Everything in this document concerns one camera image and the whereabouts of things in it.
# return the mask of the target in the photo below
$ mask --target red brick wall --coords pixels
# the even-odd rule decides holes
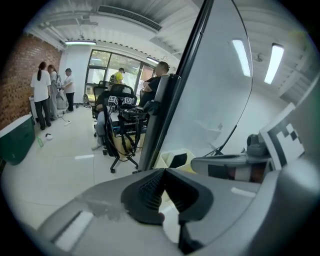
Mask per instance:
[[[0,78],[0,130],[31,111],[29,97],[33,73],[43,61],[59,70],[61,54],[37,37],[21,36]]]

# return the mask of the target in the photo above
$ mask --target tiled floor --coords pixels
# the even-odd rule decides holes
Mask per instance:
[[[75,196],[106,181],[131,175],[135,166],[129,162],[118,162],[116,173],[110,173],[114,158],[104,156],[103,148],[92,151],[96,143],[93,136],[91,110],[79,107],[64,115],[70,124],[64,126],[62,118],[41,131],[35,127],[44,146],[34,141],[26,158],[18,165],[7,164],[1,177],[1,186],[16,218],[37,229],[40,224],[59,207]],[[47,141],[45,135],[52,134]],[[139,162],[140,154],[133,158]],[[160,208],[166,216],[166,234],[178,241],[178,215],[174,205],[164,202]]]

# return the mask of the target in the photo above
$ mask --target ceiling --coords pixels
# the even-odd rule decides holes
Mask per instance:
[[[66,40],[95,40],[163,60],[177,68],[203,0],[53,0],[34,18],[28,30],[63,49]],[[276,1],[234,0],[243,19],[253,59],[253,84],[297,103],[319,72],[319,58],[303,27]],[[140,33],[112,22],[100,6],[134,12],[157,23],[160,31]],[[272,84],[264,82],[272,43],[284,54]]]

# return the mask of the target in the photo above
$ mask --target person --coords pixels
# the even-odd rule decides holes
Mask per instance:
[[[40,63],[39,69],[33,74],[30,84],[33,88],[35,111],[41,130],[44,130],[46,126],[51,126],[49,110],[51,80],[48,71],[45,70],[46,67],[47,64],[44,61]]]
[[[126,73],[125,69],[123,67],[120,67],[119,70],[111,76],[110,82],[112,84],[123,84],[124,83],[124,76],[123,76],[124,73]]]
[[[61,88],[61,79],[58,75],[57,70],[55,69],[55,66],[50,64],[47,68],[49,74],[50,74],[50,99],[49,99],[49,106],[51,111],[51,121],[58,119],[58,107],[57,107],[57,94],[58,89]]]
[[[66,99],[68,100],[69,107],[66,110],[67,113],[74,111],[74,95],[75,95],[75,83],[72,76],[71,68],[65,70],[66,79],[64,80],[62,88],[65,91]]]
[[[155,77],[143,82],[144,93],[140,99],[139,107],[144,107],[148,101],[154,100],[161,80],[161,76],[166,75],[169,71],[168,63],[161,61],[155,68]]]
[[[95,124],[95,131],[96,131],[96,137],[97,137],[97,143],[95,146],[93,146],[91,149],[94,151],[98,148],[100,148],[103,145],[103,136],[106,135],[105,132],[105,113],[104,113],[104,104],[105,99],[107,99],[110,95],[112,85],[108,87],[108,90],[103,91],[98,99],[96,100],[96,107],[95,109],[99,111],[99,114],[96,119]]]

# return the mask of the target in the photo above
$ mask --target yellow shirt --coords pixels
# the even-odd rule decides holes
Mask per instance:
[[[116,84],[120,84],[120,81],[123,82],[124,76],[122,75],[121,72],[116,72],[116,73],[114,74],[114,78],[115,78],[115,81],[114,81],[114,82],[115,82]]]

